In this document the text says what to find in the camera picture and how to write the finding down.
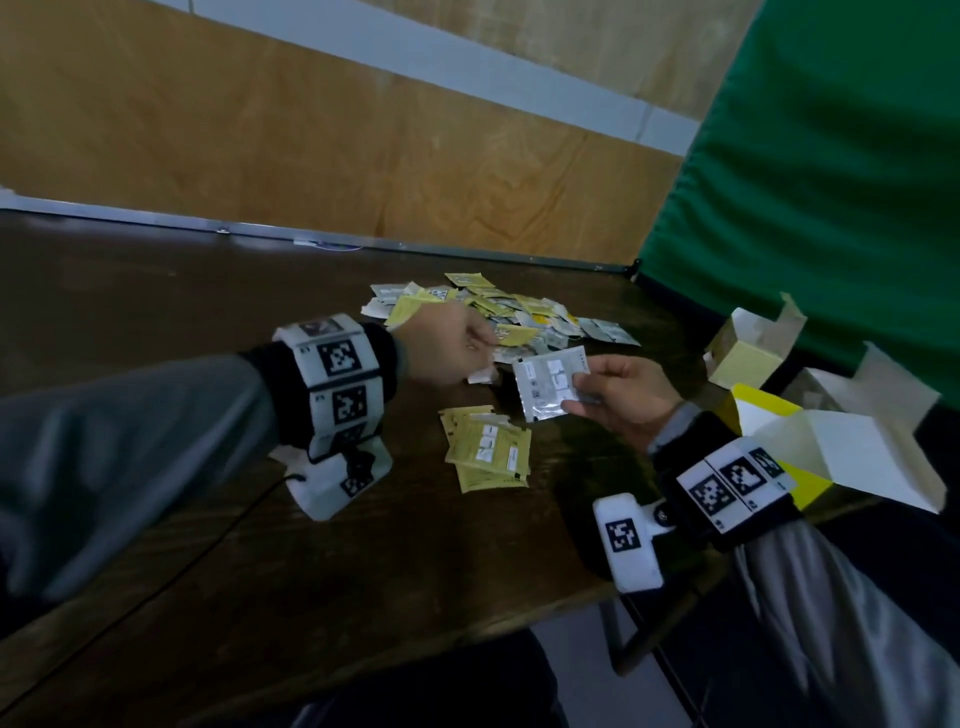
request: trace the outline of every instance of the black wristband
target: black wristband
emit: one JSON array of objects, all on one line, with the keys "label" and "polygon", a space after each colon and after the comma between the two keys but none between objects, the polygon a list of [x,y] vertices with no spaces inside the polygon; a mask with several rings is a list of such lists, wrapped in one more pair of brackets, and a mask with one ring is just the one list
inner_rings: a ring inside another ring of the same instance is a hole
[{"label": "black wristband", "polygon": [[[388,402],[396,394],[397,353],[394,337],[377,324],[364,324],[363,329],[380,365],[383,400]],[[253,364],[267,385],[274,402],[280,444],[308,449],[314,434],[310,399],[290,347],[282,341],[274,341],[240,352],[240,355]]]},{"label": "black wristband", "polygon": [[664,445],[653,456],[657,482],[670,506],[670,515],[686,537],[698,546],[710,543],[720,551],[729,551],[801,517],[793,498],[782,497],[735,528],[720,533],[697,507],[677,481],[677,476],[736,438],[737,435],[719,417],[704,412],[683,435]]}]

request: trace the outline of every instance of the dark wooden table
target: dark wooden table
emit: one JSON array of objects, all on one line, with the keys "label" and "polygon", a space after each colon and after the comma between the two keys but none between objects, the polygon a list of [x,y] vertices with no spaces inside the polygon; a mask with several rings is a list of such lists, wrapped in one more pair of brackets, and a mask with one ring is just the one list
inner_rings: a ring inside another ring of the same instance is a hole
[{"label": "dark wooden table", "polygon": [[[358,315],[370,283],[447,271],[618,321],[682,394],[701,388],[674,320],[614,275],[0,213],[0,394],[237,351],[282,323]],[[481,403],[518,413],[509,386],[401,388],[392,473],[331,522],[272,488],[264,462],[145,532],[0,643],[0,725],[243,715],[612,595],[589,507],[649,494],[648,465],[563,417],[533,425],[529,489],[463,496],[437,411]]]}]

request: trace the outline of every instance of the person's left hand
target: person's left hand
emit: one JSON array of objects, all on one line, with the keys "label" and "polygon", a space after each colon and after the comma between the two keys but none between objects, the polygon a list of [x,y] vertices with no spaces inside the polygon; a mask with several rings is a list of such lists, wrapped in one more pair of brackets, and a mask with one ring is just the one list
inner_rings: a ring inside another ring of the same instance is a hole
[{"label": "person's left hand", "polygon": [[462,303],[424,303],[394,330],[407,354],[407,376],[425,384],[456,384],[493,363],[493,327]]}]

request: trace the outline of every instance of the hand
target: hand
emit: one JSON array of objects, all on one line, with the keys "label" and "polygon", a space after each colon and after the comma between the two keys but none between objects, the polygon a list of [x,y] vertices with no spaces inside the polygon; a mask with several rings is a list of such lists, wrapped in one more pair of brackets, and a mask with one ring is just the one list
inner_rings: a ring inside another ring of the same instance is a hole
[{"label": "hand", "polygon": [[564,412],[594,420],[646,452],[684,398],[650,359],[604,354],[589,357],[587,364],[590,373],[574,375],[573,386],[602,402],[565,400]]},{"label": "hand", "polygon": [[444,386],[456,384],[493,364],[493,327],[459,302],[424,303],[394,330],[407,354],[407,376]]}]

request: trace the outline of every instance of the pile of packets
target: pile of packets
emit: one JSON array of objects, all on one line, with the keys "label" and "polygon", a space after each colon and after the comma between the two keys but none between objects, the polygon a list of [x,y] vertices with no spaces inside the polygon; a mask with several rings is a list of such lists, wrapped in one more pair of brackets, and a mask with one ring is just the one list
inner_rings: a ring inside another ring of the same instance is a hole
[{"label": "pile of packets", "polygon": [[[453,284],[424,288],[416,283],[371,286],[374,296],[360,313],[385,319],[387,329],[405,323],[425,304],[460,301],[476,308],[492,324],[500,345],[493,360],[512,365],[527,422],[557,417],[564,400],[584,400],[573,389],[577,372],[588,372],[583,347],[569,349],[584,336],[608,343],[640,346],[619,324],[572,316],[549,299],[506,293],[479,273],[447,273]],[[491,384],[495,367],[471,375],[471,384]],[[489,405],[457,407],[440,413],[449,451],[463,493],[491,488],[525,488],[530,473],[530,430],[510,424]]]}]

